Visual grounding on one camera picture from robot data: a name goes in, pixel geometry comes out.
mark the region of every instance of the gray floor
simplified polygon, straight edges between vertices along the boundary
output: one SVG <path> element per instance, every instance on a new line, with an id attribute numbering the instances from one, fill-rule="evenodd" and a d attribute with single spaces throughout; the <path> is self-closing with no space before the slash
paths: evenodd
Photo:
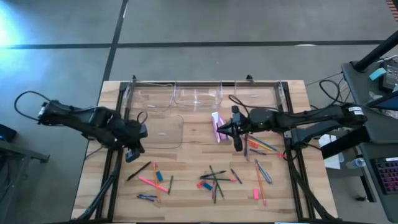
<path id="1" fill-rule="evenodd" d="M 111 43 L 122 0 L 0 1 L 0 44 Z M 119 42 L 379 40 L 398 28 L 384 0 L 130 0 Z M 374 45 L 119 49 L 110 80 L 296 79 L 310 83 L 340 71 Z M 389 55 L 398 54 L 394 49 Z M 17 142 L 51 154 L 32 162 L 8 223 L 69 219 L 87 141 L 68 128 L 48 128 L 13 109 L 36 90 L 75 106 L 98 101 L 108 49 L 0 50 L 0 123 Z M 307 87 L 312 104 L 327 98 Z M 35 116 L 43 99 L 19 103 Z M 358 203 L 359 179 L 331 179 L 338 214 L 349 221 L 388 223 L 380 204 Z"/>

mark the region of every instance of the black table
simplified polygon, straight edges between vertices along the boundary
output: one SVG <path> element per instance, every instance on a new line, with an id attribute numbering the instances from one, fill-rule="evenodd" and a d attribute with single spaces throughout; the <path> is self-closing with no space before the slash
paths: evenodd
<path id="1" fill-rule="evenodd" d="M 395 223 L 398 222 L 398 194 L 383 194 L 376 173 L 371 168 L 371 159 L 398 157 L 398 119 L 375 113 L 364 106 L 370 100 L 370 91 L 377 95 L 383 95 L 378 89 L 377 81 L 372 82 L 369 78 L 369 75 L 379 67 L 380 64 L 373 63 L 363 73 L 359 73 L 354 70 L 350 63 L 345 63 L 341 66 L 354 101 L 362 106 L 363 112 L 368 118 L 364 125 L 364 130 L 367 132 L 369 142 L 361 143 L 359 148 L 369 167 L 369 173 L 384 212 L 388 220 Z"/>

